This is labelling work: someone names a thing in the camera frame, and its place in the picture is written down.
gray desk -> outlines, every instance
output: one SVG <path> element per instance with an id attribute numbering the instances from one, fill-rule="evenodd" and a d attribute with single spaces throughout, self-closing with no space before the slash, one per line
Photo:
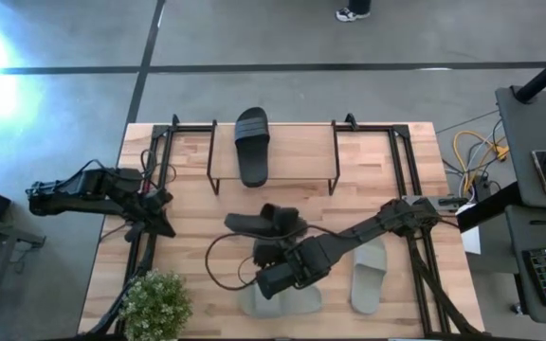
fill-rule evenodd
<path id="1" fill-rule="evenodd" d="M 546 248 L 546 224 L 530 224 L 533 220 L 546 221 L 546 209 L 508 206 L 505 209 L 507 225 L 513 243 L 513 250 L 519 269 L 519 300 L 522 308 L 536 322 L 546 323 L 546 306 L 538 296 L 535 284 L 526 268 L 522 251 Z"/>
<path id="2" fill-rule="evenodd" d="M 532 151 L 546 150 L 546 92 L 530 104 L 517 101 L 510 88 L 498 89 L 496 95 L 517 181 L 460 214 L 464 230 L 502 214 L 508 205 L 546 207 L 546 193 L 532 158 Z"/>

person's foot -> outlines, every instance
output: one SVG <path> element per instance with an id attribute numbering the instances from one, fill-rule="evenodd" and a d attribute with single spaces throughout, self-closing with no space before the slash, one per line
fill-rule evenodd
<path id="1" fill-rule="evenodd" d="M 365 19 L 370 16 L 370 13 L 366 14 L 357 14 L 351 12 L 348 8 L 337 10 L 337 19 L 343 23 L 350 23 L 357 19 Z"/>

slide sandal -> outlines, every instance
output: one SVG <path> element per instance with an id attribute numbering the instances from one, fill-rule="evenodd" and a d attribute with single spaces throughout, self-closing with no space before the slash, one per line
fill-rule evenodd
<path id="1" fill-rule="evenodd" d="M 321 310 L 321 292 L 314 285 L 300 290 L 288 288 L 266 299 L 258 285 L 252 284 L 239 293 L 239 304 L 244 313 L 256 318 L 309 314 Z"/>
<path id="2" fill-rule="evenodd" d="M 387 274 L 385 244 L 376 238 L 355 250 L 351 305 L 362 314 L 373 314 L 378 309 L 383 277 Z"/>
<path id="3" fill-rule="evenodd" d="M 235 123 L 235 146 L 239 174 L 246 187 L 264 185 L 268 177 L 268 119 L 263 108 L 244 111 Z"/>

gray floor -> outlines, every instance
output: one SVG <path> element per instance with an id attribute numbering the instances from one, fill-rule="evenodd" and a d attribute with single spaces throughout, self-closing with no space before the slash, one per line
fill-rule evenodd
<path id="1" fill-rule="evenodd" d="M 340 0 L 169 0 L 153 65 L 225 63 L 461 63 L 546 61 L 546 1 L 373 1 L 373 17 L 335 21 Z M 0 67 L 139 65 L 155 0 L 0 0 Z M 496 108 L 494 90 L 539 70 L 150 75 L 138 122 L 232 121 L 263 106 L 273 121 L 434 122 L 441 130 Z M 0 340 L 74 334 L 102 217 L 27 213 L 24 189 L 97 157 L 114 164 L 137 76 L 0 76 L 0 193 L 20 228 L 47 235 L 9 271 Z M 445 159 L 460 130 L 488 135 L 497 114 L 438 135 Z M 461 140 L 461 153 L 475 139 Z M 510 184 L 510 160 L 489 169 Z M 454 192 L 458 178 L 449 175 Z M 511 277 L 474 272 L 484 324 L 495 335 L 546 340 L 546 325 L 508 310 Z"/>

gray slide sandal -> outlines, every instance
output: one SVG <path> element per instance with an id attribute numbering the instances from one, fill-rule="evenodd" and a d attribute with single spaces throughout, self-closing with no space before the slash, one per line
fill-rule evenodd
<path id="1" fill-rule="evenodd" d="M 387 274 L 387 251 L 380 238 L 373 239 L 355 250 L 351 305 L 362 314 L 378 309 L 383 277 Z"/>
<path id="2" fill-rule="evenodd" d="M 258 285 L 252 284 L 239 292 L 239 304 L 244 313 L 256 318 L 309 314 L 321 309 L 321 292 L 314 285 L 301 290 L 288 288 L 266 299 Z"/>

